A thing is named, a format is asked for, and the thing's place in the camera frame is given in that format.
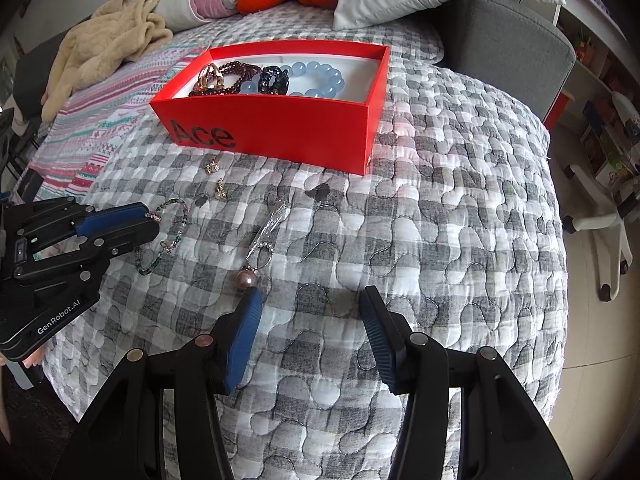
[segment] blue gripper pad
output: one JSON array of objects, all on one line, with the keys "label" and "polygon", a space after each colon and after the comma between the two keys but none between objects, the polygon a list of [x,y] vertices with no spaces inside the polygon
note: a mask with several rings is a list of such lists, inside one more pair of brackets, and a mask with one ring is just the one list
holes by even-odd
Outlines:
[{"label": "blue gripper pad", "polygon": [[360,317],[367,331],[380,379],[393,392],[396,389],[396,353],[393,352],[382,322],[365,293],[360,294]]},{"label": "blue gripper pad", "polygon": [[111,231],[128,222],[142,220],[148,212],[149,209],[140,202],[105,209],[85,218],[82,224],[76,227],[76,234],[91,238],[95,234]]},{"label": "blue gripper pad", "polygon": [[232,392],[242,381],[251,347],[254,344],[255,333],[258,331],[262,317],[262,294],[257,288],[248,288],[242,296],[242,303],[244,303],[242,319],[226,358],[225,388],[228,392]]}]

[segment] gold ring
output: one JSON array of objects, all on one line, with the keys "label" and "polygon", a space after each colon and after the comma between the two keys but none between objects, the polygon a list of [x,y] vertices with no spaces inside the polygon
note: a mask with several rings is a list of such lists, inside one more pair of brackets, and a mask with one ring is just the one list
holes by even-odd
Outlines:
[{"label": "gold ring", "polygon": [[205,65],[198,74],[196,89],[199,92],[205,90],[219,90],[225,87],[225,77],[215,63]]}]

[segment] pink pearl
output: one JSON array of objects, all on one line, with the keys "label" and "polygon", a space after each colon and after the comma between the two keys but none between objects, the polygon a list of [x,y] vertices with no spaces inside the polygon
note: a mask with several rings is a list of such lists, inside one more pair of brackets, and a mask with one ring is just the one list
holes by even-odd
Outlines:
[{"label": "pink pearl", "polygon": [[243,292],[246,288],[250,286],[255,286],[258,282],[258,277],[255,275],[255,272],[249,269],[244,269],[238,272],[238,276],[236,277],[236,284],[238,285],[238,290]]}]

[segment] black caster wheel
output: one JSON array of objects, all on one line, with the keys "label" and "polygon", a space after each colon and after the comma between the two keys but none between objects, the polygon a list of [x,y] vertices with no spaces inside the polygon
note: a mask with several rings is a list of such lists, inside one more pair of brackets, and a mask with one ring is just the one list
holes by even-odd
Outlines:
[{"label": "black caster wheel", "polygon": [[574,234],[575,233],[574,217],[565,216],[562,219],[562,229],[564,229],[565,231],[567,231],[571,235]]},{"label": "black caster wheel", "polygon": [[598,291],[600,301],[611,301],[611,287],[605,283]]}]

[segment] human hand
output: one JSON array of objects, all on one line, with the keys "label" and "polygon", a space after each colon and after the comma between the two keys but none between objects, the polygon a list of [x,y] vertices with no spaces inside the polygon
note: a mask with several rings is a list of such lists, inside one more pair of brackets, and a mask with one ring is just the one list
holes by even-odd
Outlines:
[{"label": "human hand", "polygon": [[[41,364],[44,359],[44,345],[38,348],[33,354],[27,357],[22,364],[25,368],[31,368],[32,366]],[[0,366],[4,366],[6,364],[6,359],[2,354],[0,354]]]}]

